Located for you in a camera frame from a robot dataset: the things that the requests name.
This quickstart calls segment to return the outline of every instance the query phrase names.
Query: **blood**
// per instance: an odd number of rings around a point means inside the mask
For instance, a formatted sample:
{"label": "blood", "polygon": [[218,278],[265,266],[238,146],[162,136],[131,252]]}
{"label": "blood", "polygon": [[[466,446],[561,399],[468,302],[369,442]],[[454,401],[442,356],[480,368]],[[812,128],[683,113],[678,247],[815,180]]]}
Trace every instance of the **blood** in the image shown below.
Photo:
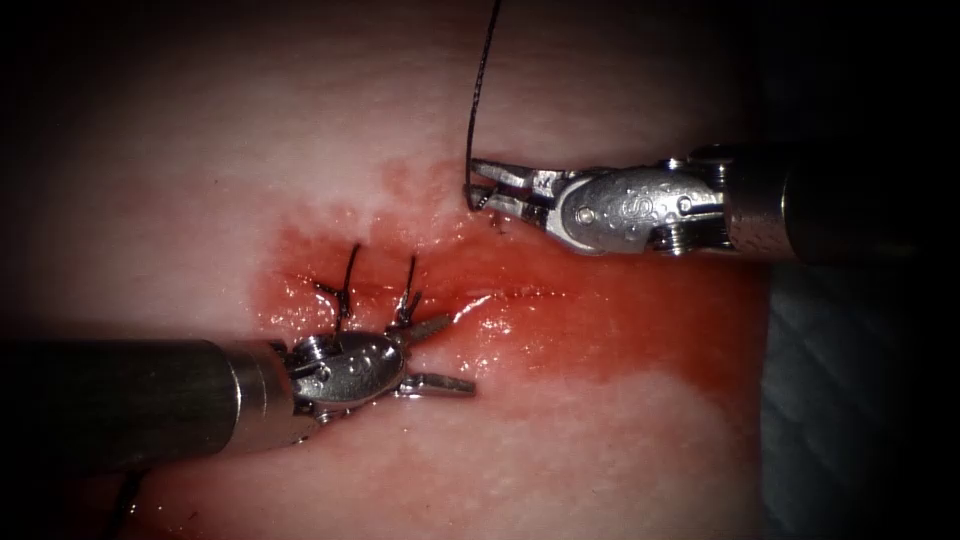
{"label": "blood", "polygon": [[[378,211],[351,278],[354,317],[345,329],[380,329],[393,317],[410,257],[417,256],[414,315],[459,314],[431,338],[447,353],[438,369],[477,379],[578,377],[599,383],[637,370],[679,375],[728,410],[756,410],[766,321],[766,272],[746,263],[660,255],[584,257],[533,227],[455,205],[462,164],[430,164],[420,178],[398,160],[381,189],[404,197]],[[342,224],[355,208],[327,210],[328,227],[282,221],[251,291],[261,330],[288,344],[329,332],[332,299],[311,281],[339,287],[357,237]],[[291,216],[302,212],[291,209]],[[744,423],[754,419],[744,419]]]}

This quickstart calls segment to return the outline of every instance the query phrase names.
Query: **red blood stain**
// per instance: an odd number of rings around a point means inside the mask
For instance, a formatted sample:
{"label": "red blood stain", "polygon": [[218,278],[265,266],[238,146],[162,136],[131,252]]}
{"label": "red blood stain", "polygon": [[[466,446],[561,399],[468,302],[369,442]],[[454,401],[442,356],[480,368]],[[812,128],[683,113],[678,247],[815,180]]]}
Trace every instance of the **red blood stain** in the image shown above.
{"label": "red blood stain", "polygon": [[[416,196],[376,216],[352,276],[356,316],[345,328],[382,328],[391,319],[416,254],[414,287],[424,292],[417,318],[481,303],[437,336],[437,344],[458,351],[448,369],[480,379],[509,374],[498,381],[606,382],[656,368],[728,410],[757,410],[766,329],[762,268],[658,255],[583,257],[525,224],[491,226],[488,214],[471,214],[465,205],[453,217],[437,217],[441,203],[459,196],[462,163],[436,162],[422,178],[411,170],[396,160],[382,167],[383,189]],[[351,209],[334,214],[331,222],[349,222]],[[279,226],[252,293],[263,330],[290,343],[330,331],[333,307],[311,280],[339,286],[355,241],[339,228]],[[746,427],[756,419],[741,420]]]}

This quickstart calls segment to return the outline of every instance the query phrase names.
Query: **black suture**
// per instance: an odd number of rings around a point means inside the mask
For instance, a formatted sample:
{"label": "black suture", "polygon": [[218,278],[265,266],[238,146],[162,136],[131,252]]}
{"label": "black suture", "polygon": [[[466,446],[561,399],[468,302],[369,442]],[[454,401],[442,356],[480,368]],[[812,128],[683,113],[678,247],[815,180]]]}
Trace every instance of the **black suture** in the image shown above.
{"label": "black suture", "polygon": [[337,301],[337,320],[333,327],[335,334],[340,333],[343,320],[353,316],[353,310],[350,308],[350,275],[353,273],[353,263],[357,259],[357,251],[359,250],[360,244],[354,244],[353,251],[350,252],[350,260],[347,261],[347,272],[343,276],[343,287],[336,289],[317,281],[313,282],[314,289],[329,294]]}
{"label": "black suture", "polygon": [[387,329],[402,329],[408,328],[413,324],[413,312],[417,309],[417,304],[420,303],[420,298],[423,297],[423,293],[417,291],[413,295],[413,300],[409,302],[410,292],[413,287],[413,270],[417,265],[416,255],[410,257],[410,271],[407,273],[407,286],[403,289],[403,296],[400,297],[400,302],[397,305],[397,313],[393,319],[393,322],[390,323],[390,326]]}
{"label": "black suture", "polygon": [[470,107],[470,124],[467,126],[466,171],[463,187],[464,197],[467,199],[467,208],[471,212],[477,211],[470,199],[470,160],[473,158],[473,127],[477,121],[477,108],[480,105],[480,89],[483,87],[483,73],[487,67],[487,56],[490,54],[490,42],[493,40],[493,29],[497,25],[497,15],[500,13],[500,0],[494,0],[493,13],[490,15],[490,25],[487,27],[486,41],[483,43],[483,52],[480,54],[480,67],[477,70],[477,82],[473,87],[473,104]]}

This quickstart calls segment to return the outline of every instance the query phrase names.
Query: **engraved logo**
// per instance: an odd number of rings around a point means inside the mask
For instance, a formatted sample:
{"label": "engraved logo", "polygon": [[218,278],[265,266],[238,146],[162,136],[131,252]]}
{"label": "engraved logo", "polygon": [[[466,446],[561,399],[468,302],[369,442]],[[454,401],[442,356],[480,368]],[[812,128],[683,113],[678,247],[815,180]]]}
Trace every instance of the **engraved logo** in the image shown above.
{"label": "engraved logo", "polygon": [[653,201],[636,193],[627,193],[620,205],[620,215],[627,219],[643,220],[653,211]]}

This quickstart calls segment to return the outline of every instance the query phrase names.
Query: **metal shaft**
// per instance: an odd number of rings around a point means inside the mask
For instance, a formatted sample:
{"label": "metal shaft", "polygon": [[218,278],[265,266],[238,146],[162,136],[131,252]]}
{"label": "metal shaft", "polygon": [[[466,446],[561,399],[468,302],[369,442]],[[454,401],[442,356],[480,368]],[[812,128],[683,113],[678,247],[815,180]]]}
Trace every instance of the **metal shaft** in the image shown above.
{"label": "metal shaft", "polygon": [[929,174],[864,144],[716,146],[731,243],[746,256],[845,264],[910,259],[927,234],[915,193]]}
{"label": "metal shaft", "polygon": [[95,475],[266,450],[315,429],[294,416],[267,342],[7,342],[13,439],[46,472]]}

